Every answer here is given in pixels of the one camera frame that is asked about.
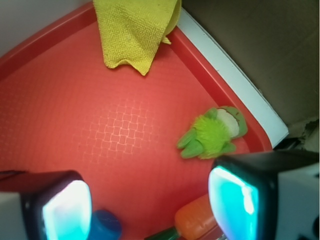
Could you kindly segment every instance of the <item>green fuzzy toy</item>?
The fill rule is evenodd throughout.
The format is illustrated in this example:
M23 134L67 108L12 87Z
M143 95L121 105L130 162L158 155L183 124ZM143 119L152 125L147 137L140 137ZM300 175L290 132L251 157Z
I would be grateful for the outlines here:
M195 120L191 129L177 143L181 157L216 158L236 150L232 139L242 137L248 127L242 113L232 106L211 108Z

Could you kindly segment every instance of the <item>cardboard wall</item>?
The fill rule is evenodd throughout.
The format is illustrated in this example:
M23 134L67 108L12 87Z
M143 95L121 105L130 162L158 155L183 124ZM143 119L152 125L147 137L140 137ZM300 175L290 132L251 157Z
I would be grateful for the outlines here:
M182 4L262 92L291 137L319 118L319 1Z

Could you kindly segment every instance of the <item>white edge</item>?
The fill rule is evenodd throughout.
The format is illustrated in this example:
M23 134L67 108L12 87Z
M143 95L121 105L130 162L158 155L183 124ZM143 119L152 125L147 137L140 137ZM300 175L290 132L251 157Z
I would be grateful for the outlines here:
M179 29L240 98L262 126L274 148L289 133L287 126L245 73L188 13L181 9Z

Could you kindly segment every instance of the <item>blue bottle cap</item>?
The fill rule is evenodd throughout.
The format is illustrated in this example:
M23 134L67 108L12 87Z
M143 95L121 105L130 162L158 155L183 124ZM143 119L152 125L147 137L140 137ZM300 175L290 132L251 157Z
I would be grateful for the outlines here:
M121 224L111 212L97 210L92 214L88 240L118 240L121 233Z

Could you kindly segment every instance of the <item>blue object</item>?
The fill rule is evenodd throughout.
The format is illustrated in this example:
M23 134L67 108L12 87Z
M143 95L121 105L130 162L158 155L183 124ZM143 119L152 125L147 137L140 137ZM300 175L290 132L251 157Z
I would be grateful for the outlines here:
M221 166L209 175L209 198L215 219L228 239L257 239L258 189Z
M121 224L111 212L97 210L92 214L88 240L118 240L121 233Z

